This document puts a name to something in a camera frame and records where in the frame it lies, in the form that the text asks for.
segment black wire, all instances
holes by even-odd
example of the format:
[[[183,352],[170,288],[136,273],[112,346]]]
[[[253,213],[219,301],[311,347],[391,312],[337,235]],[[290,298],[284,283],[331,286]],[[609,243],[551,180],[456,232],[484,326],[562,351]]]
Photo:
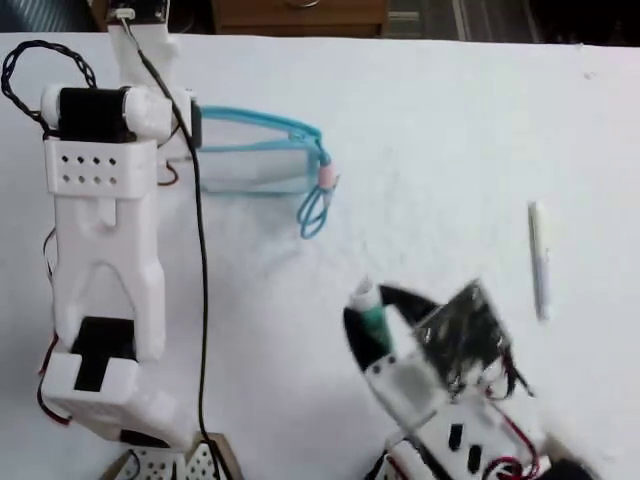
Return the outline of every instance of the black wire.
[[[97,87],[96,75],[93,72],[91,66],[78,52],[74,52],[69,47],[60,43],[50,43],[44,40],[28,40],[26,42],[22,42],[16,48],[11,50],[9,54],[4,58],[4,62],[2,63],[2,78],[0,80],[0,83],[2,85],[2,93],[5,97],[11,100],[16,107],[23,111],[25,115],[38,122],[44,130],[44,136],[48,137],[49,135],[55,134],[55,132],[51,129],[47,121],[42,117],[42,112],[40,112],[39,110],[29,109],[29,107],[22,100],[20,100],[20,98],[18,98],[18,96],[13,92],[13,89],[11,88],[11,76],[16,69],[18,58],[20,58],[20,55],[22,55],[26,50],[30,48],[46,48],[71,58],[74,62],[76,62],[76,65],[84,76],[84,79],[87,82],[89,88]]]
[[[131,455],[136,461],[136,469],[133,474],[126,480],[136,480],[136,478],[138,478],[138,475],[140,475],[140,470],[142,470],[142,463],[140,462],[140,457],[133,449],[129,449],[129,455]]]
[[[147,56],[144,54],[144,52],[140,48],[140,45],[138,44],[135,36],[133,35],[133,32],[131,32],[131,29],[129,28],[129,24],[126,22],[126,20],[122,19],[122,24],[125,29],[125,32],[131,39],[136,51],[138,52],[140,61],[142,62],[144,67],[147,69],[149,74],[153,77],[155,82],[158,84],[164,96],[169,100],[171,100],[171,109],[173,111],[173,114],[176,117],[176,120],[178,121],[180,130],[182,130],[185,141],[187,142],[189,153],[191,154],[191,157],[193,159],[193,162],[192,162],[193,176],[194,176],[195,193],[196,193],[196,219],[198,224],[198,240],[200,243],[200,258],[202,262],[202,295],[203,295],[202,352],[200,354],[200,382],[198,386],[198,424],[200,427],[200,434],[202,435],[202,438],[206,442],[207,446],[209,447],[209,452],[211,454],[211,458],[213,459],[215,478],[218,478],[218,479],[220,478],[220,469],[218,466],[218,459],[219,459],[220,466],[222,467],[222,470],[226,478],[231,479],[232,476],[229,471],[229,467],[227,466],[227,463],[225,462],[224,457],[220,452],[220,448],[218,447],[218,444],[216,443],[216,441],[209,437],[209,434],[207,433],[207,429],[204,425],[203,399],[204,399],[204,383],[205,383],[205,376],[206,376],[206,369],[207,369],[207,337],[208,337],[208,330],[209,330],[209,322],[208,322],[209,273],[207,268],[207,246],[206,246],[205,237],[204,237],[204,222],[202,220],[202,195],[200,191],[200,164],[198,161],[198,152],[196,151],[196,146],[193,143],[193,137],[191,137],[191,134],[189,133],[189,129],[187,128],[187,124],[185,123],[184,118],[182,117],[182,112],[180,112],[180,109],[178,108],[178,104],[174,100],[173,95],[171,95],[169,88],[164,83],[164,80],[162,80],[162,77],[160,76],[160,73],[158,73],[158,70],[156,70],[156,67],[153,65],[153,63],[151,63],[151,61],[147,58]]]

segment black electronic component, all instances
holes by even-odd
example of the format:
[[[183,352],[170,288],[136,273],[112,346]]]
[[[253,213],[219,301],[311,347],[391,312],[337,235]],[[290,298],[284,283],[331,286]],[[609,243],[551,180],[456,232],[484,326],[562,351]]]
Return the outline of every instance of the black electronic component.
[[[71,348],[82,357],[74,388],[99,392],[110,358],[136,359],[133,340],[132,320],[85,317]]]
[[[462,430],[461,423],[454,423],[449,430],[449,448],[453,452],[460,450],[460,444],[462,443]]]
[[[414,330],[422,350],[452,393],[465,386],[477,364],[484,370],[501,358],[509,339],[478,282],[472,282]]]
[[[571,460],[559,460],[538,480],[595,480],[581,465]]]
[[[62,140],[125,143],[136,140],[124,116],[128,88],[63,88],[59,98]]]
[[[136,12],[135,18],[127,19],[129,25],[166,23],[169,16],[169,0],[109,0],[109,25],[120,25],[115,15],[119,8],[131,8]]]
[[[196,148],[202,146],[202,110],[194,99],[191,99],[191,138]]]
[[[482,461],[482,447],[480,445],[471,445],[469,448],[469,456],[467,457],[467,470],[472,475],[480,470],[480,462]]]
[[[169,444],[164,440],[135,430],[120,430],[119,440],[136,447],[169,448]]]

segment teal marker cap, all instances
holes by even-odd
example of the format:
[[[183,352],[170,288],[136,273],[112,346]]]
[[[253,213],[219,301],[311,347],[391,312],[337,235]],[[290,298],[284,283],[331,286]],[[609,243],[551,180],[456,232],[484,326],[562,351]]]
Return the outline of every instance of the teal marker cap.
[[[365,277],[351,295],[350,306],[360,313],[367,334],[380,343],[387,354],[391,353],[393,343],[380,288],[369,277]]]

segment white plastic bracket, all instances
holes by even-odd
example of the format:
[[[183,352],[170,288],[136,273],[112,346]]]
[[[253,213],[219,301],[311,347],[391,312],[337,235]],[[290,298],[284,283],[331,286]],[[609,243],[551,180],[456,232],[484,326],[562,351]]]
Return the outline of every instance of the white plastic bracket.
[[[138,471],[134,478],[149,480],[211,480],[215,478],[209,447],[204,443],[198,445],[188,463],[185,462],[182,454],[166,450],[136,448],[133,452],[135,456],[129,455],[115,480],[130,480]],[[222,470],[220,470],[220,480],[228,480]]]
[[[164,272],[158,259],[156,143],[45,140],[55,197],[58,264],[53,277],[56,331],[71,349],[84,317],[83,296],[100,266],[117,275],[135,312],[139,361],[157,360],[165,343]],[[99,215],[112,202],[115,224]]]
[[[135,360],[111,358],[100,391],[92,392],[75,388],[81,362],[80,355],[54,353],[42,383],[44,397],[107,440],[120,440],[126,429],[161,439],[178,451],[189,448],[195,431],[192,415],[150,385],[144,367]]]

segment pink band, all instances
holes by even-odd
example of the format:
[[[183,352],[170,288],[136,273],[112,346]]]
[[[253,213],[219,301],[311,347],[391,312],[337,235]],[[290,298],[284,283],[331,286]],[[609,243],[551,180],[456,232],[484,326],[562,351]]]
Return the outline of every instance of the pink band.
[[[333,164],[318,169],[318,186],[320,188],[333,188],[335,177],[333,176]]]

